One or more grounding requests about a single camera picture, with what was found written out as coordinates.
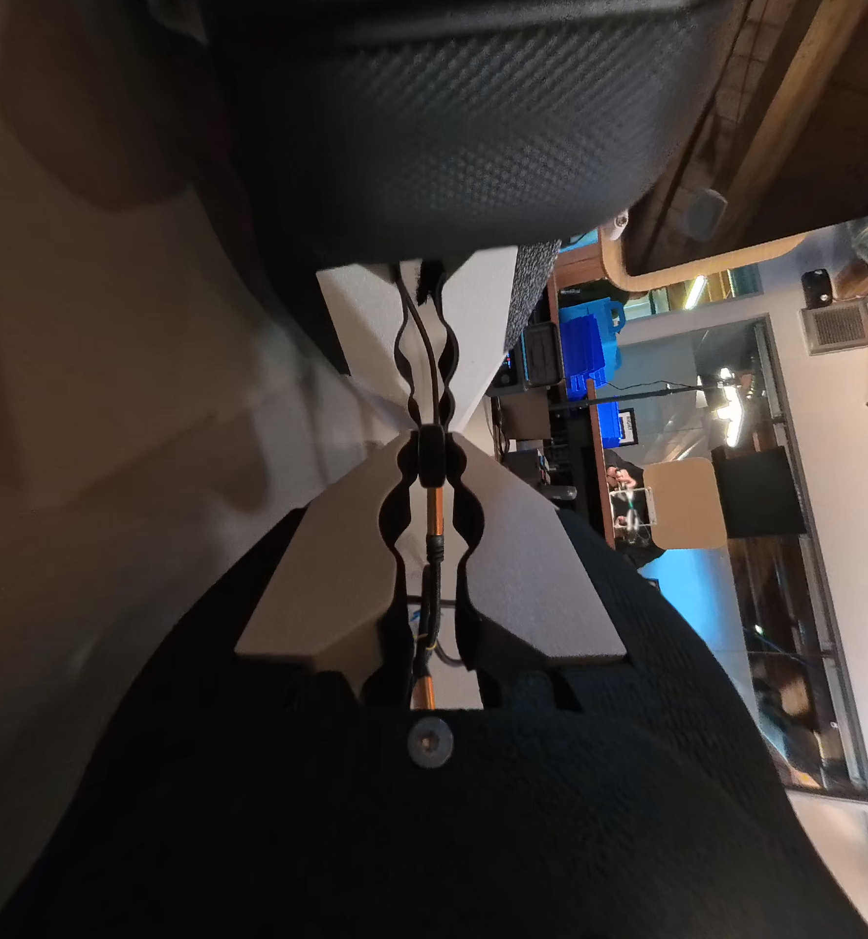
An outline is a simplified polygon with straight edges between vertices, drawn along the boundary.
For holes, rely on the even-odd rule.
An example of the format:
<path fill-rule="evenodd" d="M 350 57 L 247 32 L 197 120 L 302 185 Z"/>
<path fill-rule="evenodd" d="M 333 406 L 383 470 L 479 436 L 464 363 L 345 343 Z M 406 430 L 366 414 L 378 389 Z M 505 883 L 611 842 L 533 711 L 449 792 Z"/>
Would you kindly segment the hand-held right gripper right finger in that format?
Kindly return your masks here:
<path fill-rule="evenodd" d="M 454 636 L 490 677 L 622 661 L 626 649 L 552 502 L 460 434 L 449 436 L 457 566 Z"/>

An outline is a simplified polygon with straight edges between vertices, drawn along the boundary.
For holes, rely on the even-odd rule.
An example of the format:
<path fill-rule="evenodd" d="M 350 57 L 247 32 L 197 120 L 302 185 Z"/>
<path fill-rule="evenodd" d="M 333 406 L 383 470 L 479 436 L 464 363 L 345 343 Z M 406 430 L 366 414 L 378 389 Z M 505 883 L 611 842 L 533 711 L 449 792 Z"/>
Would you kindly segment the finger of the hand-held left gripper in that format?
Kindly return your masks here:
<path fill-rule="evenodd" d="M 475 252 L 452 273 L 443 290 L 443 312 L 459 350 L 449 382 L 451 430 L 463 432 L 481 404 L 506 354 L 512 282 L 518 248 Z"/>
<path fill-rule="evenodd" d="M 348 265 L 316 276 L 351 383 L 385 423 L 398 431 L 412 429 L 408 386 L 394 358 L 403 311 L 390 267 Z"/>

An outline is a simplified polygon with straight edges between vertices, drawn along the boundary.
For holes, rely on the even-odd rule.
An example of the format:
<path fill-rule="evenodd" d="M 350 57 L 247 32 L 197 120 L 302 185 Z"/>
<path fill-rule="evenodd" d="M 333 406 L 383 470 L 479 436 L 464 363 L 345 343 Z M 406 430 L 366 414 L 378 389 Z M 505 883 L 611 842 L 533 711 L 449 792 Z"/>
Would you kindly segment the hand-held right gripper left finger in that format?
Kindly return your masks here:
<path fill-rule="evenodd" d="M 245 659 L 339 672 L 367 704 L 405 706 L 414 641 L 404 562 L 416 435 L 373 452 L 305 509 L 235 647 Z"/>

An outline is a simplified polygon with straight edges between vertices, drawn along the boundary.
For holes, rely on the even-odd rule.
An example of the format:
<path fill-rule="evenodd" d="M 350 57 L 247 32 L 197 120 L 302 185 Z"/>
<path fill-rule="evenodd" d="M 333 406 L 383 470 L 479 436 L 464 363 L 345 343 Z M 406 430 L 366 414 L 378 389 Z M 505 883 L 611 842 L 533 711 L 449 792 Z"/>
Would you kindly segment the stack of blue bins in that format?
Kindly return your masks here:
<path fill-rule="evenodd" d="M 558 311 L 558 332 L 567 400 L 587 400 L 594 390 L 609 384 L 622 366 L 617 337 L 626 323 L 623 304 L 594 299 Z"/>

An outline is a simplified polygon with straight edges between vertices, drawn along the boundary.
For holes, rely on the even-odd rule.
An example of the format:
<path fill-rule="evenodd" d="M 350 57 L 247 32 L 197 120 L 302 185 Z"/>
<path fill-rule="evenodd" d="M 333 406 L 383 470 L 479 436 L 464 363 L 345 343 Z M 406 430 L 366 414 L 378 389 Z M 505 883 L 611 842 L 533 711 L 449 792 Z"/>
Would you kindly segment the wood-edged desk with black legs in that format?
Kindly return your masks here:
<path fill-rule="evenodd" d="M 559 292 L 564 288 L 579 287 L 604 277 L 602 249 L 598 243 L 573 251 L 559 253 L 545 287 L 550 320 L 559 325 Z M 606 480 L 604 447 L 599 416 L 594 401 L 594 389 L 588 393 L 590 405 L 584 408 L 581 429 L 574 437 L 577 472 L 588 493 L 585 497 L 586 514 L 592 528 L 606 544 L 615 547 L 615 532 L 611 514 L 609 489 Z"/>

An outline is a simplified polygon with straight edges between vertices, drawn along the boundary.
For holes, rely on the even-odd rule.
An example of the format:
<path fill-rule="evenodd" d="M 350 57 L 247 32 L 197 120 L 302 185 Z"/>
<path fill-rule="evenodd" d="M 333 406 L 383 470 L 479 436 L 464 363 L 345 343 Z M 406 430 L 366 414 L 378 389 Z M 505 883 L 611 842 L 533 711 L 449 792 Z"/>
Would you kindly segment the glass partition window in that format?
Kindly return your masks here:
<path fill-rule="evenodd" d="M 606 392 L 635 410 L 639 444 L 620 453 L 642 469 L 712 461 L 716 448 L 784 446 L 808 534 L 665 550 L 640 572 L 721 663 L 780 780 L 868 803 L 868 758 L 774 339 L 765 316 L 625 346 Z"/>

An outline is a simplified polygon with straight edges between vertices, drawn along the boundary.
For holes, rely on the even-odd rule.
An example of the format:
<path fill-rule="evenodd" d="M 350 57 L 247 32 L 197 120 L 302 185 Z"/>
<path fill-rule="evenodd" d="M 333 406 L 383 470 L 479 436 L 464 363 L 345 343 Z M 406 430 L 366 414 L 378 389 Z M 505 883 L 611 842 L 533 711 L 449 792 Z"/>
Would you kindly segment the beige rounded panel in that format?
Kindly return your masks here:
<path fill-rule="evenodd" d="M 707 458 L 691 457 L 643 469 L 650 493 L 650 529 L 663 550 L 719 549 L 726 531 L 716 476 Z"/>

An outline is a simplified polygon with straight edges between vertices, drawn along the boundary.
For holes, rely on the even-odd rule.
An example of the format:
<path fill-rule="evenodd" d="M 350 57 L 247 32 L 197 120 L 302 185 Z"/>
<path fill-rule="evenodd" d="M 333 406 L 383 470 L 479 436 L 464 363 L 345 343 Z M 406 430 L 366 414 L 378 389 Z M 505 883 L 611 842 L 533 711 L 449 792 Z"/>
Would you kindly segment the black square panel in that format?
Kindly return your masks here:
<path fill-rule="evenodd" d="M 716 448 L 712 467 L 730 540 L 808 534 L 784 446 L 740 456 Z"/>

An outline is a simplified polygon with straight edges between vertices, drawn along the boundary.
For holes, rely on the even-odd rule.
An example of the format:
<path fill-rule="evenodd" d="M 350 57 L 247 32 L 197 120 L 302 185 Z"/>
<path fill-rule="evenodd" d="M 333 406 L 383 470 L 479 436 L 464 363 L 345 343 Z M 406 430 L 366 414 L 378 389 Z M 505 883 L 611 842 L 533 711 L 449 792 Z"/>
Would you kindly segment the wood-framed mirror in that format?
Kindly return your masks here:
<path fill-rule="evenodd" d="M 769 260 L 868 217 L 868 1 L 736 2 L 695 130 L 604 275 L 643 292 Z"/>

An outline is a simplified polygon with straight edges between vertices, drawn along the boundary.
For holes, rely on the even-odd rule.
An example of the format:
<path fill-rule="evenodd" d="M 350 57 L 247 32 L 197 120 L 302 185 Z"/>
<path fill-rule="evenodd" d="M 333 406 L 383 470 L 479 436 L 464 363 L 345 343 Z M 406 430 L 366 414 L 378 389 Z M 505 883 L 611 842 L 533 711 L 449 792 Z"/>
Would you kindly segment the grey wall vent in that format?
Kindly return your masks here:
<path fill-rule="evenodd" d="M 868 347 L 868 299 L 806 309 L 801 319 L 810 356 Z"/>

